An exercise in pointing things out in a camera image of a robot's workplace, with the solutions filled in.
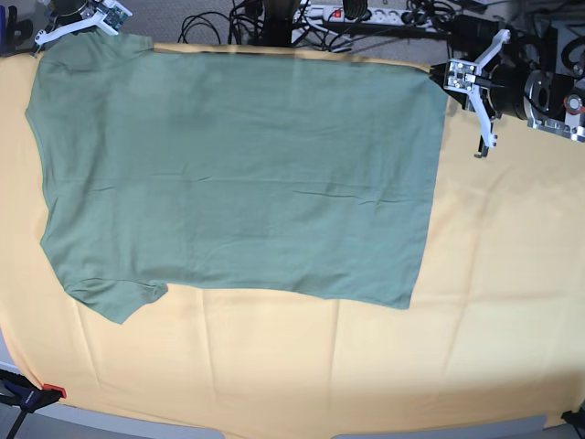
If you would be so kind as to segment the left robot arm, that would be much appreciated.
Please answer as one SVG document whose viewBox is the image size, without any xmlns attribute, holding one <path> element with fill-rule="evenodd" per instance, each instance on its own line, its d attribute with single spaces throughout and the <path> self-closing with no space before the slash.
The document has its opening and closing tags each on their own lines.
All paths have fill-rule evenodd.
<svg viewBox="0 0 585 439">
<path fill-rule="evenodd" d="M 496 147 L 494 123 L 504 115 L 527 126 L 573 142 L 584 141 L 584 37 L 560 53 L 565 72 L 548 60 L 548 48 L 534 36 L 499 30 L 475 59 L 451 58 L 431 66 L 430 79 L 467 112 L 476 114 L 480 140 L 475 156 L 485 158 Z"/>
</svg>

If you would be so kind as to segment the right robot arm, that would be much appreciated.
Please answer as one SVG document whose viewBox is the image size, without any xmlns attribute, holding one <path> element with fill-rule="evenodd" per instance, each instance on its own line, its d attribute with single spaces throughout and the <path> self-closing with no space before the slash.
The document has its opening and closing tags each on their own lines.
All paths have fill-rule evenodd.
<svg viewBox="0 0 585 439">
<path fill-rule="evenodd" d="M 35 57 L 46 45 L 68 35 L 98 28 L 117 36 L 133 12 L 114 0 L 41 1 L 47 7 L 48 24 L 34 38 L 31 54 Z"/>
</svg>

